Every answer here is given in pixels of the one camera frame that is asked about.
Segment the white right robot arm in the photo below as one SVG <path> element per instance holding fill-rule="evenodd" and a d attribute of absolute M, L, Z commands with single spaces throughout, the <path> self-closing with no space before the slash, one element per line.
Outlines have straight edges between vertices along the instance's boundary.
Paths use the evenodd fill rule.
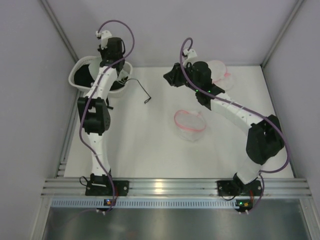
<path fill-rule="evenodd" d="M 204 61 L 175 63 L 163 78 L 173 87 L 186 86 L 195 92 L 197 101 L 242 130 L 246 137 L 247 158 L 233 180 L 248 185 L 261 173 L 263 165 L 284 147 L 280 123 L 275 115 L 265 117 L 233 101 L 226 91 L 212 81 L 212 71 Z"/>

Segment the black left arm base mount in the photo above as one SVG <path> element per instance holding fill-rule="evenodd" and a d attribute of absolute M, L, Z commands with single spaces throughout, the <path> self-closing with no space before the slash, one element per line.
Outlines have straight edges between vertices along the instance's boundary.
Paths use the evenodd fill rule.
<path fill-rule="evenodd" d="M 127 196 L 129 192 L 130 182 L 128 180 L 113 180 L 113 186 L 110 179 L 106 175 L 96 176 L 93 173 L 90 175 L 90 179 L 82 176 L 86 181 L 85 195 L 86 196 Z"/>

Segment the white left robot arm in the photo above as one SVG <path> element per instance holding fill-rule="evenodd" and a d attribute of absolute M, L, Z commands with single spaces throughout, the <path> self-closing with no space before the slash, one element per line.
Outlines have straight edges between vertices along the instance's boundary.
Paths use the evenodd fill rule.
<path fill-rule="evenodd" d="M 124 70 L 126 49 L 121 38 L 109 38 L 98 51 L 101 62 L 96 80 L 89 92 L 77 100 L 77 107 L 80 117 L 79 138 L 90 150 L 92 158 L 91 176 L 102 179 L 111 171 L 106 144 L 111 117 L 106 100 L 112 85 L 127 79 L 129 74 Z"/>

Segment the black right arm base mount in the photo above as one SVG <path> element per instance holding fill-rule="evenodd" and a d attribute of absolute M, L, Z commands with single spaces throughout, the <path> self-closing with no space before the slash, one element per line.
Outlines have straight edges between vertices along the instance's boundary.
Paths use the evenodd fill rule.
<path fill-rule="evenodd" d="M 259 180 L 243 184 L 240 180 L 219 180 L 217 190 L 220 197 L 258 197 L 261 195 L 263 186 Z"/>

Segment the mint green bra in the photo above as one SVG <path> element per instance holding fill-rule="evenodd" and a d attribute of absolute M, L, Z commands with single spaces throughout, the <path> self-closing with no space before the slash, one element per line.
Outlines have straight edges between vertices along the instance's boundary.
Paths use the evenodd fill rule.
<path fill-rule="evenodd" d="M 88 66 L 88 70 L 90 75 L 92 76 L 93 81 L 97 79 L 101 61 L 102 61 L 102 58 L 100 56 L 97 56 L 95 57 L 95 59 L 93 59 L 90 62 Z M 124 82 L 126 79 L 128 79 L 131 76 L 132 72 L 133 72 L 133 66 L 130 63 L 125 62 L 123 69 L 118 74 L 117 81 Z"/>

